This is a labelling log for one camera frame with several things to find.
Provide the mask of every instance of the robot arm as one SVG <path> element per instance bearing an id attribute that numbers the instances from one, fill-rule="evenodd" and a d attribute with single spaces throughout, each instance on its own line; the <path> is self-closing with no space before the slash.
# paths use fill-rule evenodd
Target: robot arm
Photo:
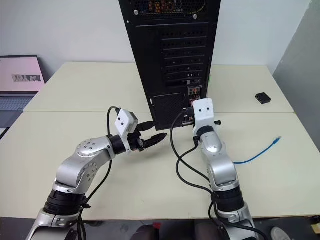
<path id="1" fill-rule="evenodd" d="M 225 143 L 221 142 L 217 134 L 212 100 L 205 98 L 194 101 L 193 110 L 195 120 L 193 136 L 200 142 L 202 158 L 207 165 L 213 191 L 212 201 L 215 204 L 217 217 L 225 220 L 224 229 L 228 239 L 259 239 L 254 231 L 231 226 L 237 224 L 255 227 L 249 207 L 240 190 L 235 165 L 227 155 Z"/>
<path id="2" fill-rule="evenodd" d="M 140 152 L 162 141 L 167 134 L 160 133 L 149 140 L 140 139 L 140 131 L 155 126 L 154 122 L 138 124 L 136 116 L 127 110 L 117 110 L 115 126 L 119 135 L 87 139 L 81 142 L 72 156 L 57 170 L 52 191 L 27 236 L 35 239 L 74 239 L 80 210 L 87 207 L 86 192 L 98 170 L 116 155 Z"/>

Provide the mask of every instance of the white shoe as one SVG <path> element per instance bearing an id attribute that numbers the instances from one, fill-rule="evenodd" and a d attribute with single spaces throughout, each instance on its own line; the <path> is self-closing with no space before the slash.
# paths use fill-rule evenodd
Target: white shoe
<path id="1" fill-rule="evenodd" d="M 279 227 L 274 227 L 271 230 L 272 240 L 291 240 L 291 238 Z"/>

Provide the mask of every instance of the laptop keyboard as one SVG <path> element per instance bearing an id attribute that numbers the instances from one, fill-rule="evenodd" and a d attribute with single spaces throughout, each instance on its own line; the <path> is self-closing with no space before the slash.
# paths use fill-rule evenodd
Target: laptop keyboard
<path id="1" fill-rule="evenodd" d="M 0 97 L 0 111 L 23 111 L 32 97 Z"/>

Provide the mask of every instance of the laptop screen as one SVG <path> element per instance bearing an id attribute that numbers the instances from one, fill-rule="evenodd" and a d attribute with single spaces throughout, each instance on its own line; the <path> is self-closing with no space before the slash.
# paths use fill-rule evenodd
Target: laptop screen
<path id="1" fill-rule="evenodd" d="M 0 92 L 38 92 L 44 85 L 36 56 L 0 56 Z"/>

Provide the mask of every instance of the computer tower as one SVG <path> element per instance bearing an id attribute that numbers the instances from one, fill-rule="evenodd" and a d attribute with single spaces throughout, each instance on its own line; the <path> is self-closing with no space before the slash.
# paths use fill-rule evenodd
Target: computer tower
<path id="1" fill-rule="evenodd" d="M 207 97 L 221 0 L 119 3 L 156 129 L 168 129 Z"/>

